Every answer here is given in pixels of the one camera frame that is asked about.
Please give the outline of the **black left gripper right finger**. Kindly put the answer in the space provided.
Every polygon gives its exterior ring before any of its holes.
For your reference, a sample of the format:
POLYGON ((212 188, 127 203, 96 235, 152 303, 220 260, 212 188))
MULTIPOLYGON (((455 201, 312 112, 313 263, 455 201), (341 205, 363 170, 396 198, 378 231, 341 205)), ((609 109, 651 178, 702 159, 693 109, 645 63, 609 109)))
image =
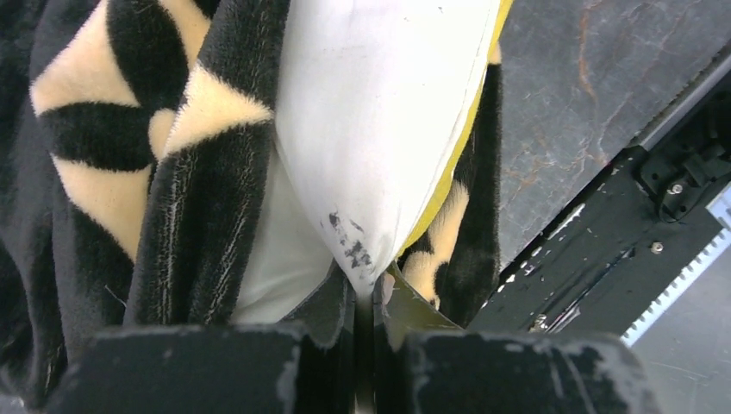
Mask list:
POLYGON ((635 355, 607 335, 468 331, 401 277, 374 290, 379 413, 658 413, 635 355))

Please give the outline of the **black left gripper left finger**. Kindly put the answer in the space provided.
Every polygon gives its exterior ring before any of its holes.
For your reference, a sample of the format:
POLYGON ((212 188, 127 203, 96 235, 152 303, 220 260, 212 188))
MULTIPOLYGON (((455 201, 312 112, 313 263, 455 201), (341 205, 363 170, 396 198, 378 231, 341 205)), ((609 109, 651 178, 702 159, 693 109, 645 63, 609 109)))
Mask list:
POLYGON ((72 363, 51 413, 349 413, 353 290, 332 266, 273 324, 107 330, 72 363))

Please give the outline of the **white pillow with yellow edge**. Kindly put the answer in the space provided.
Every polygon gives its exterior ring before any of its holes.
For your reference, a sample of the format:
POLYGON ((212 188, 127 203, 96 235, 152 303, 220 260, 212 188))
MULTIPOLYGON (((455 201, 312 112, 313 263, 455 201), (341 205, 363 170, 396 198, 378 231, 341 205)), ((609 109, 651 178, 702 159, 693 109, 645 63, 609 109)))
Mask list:
POLYGON ((275 323, 332 262, 359 299, 387 266, 456 323, 490 291, 508 1, 294 1, 264 210, 231 320, 275 323))

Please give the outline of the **black pillowcase with yellow flowers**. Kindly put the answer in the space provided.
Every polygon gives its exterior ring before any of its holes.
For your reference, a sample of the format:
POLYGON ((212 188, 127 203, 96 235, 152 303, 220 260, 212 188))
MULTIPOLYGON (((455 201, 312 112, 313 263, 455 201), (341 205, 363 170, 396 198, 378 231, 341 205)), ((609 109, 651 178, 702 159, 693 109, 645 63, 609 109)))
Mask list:
MULTIPOLYGON (((231 317, 292 2, 2 2, 2 395, 46 412, 106 329, 258 324, 231 317)), ((501 75, 480 309, 497 282, 501 75)))

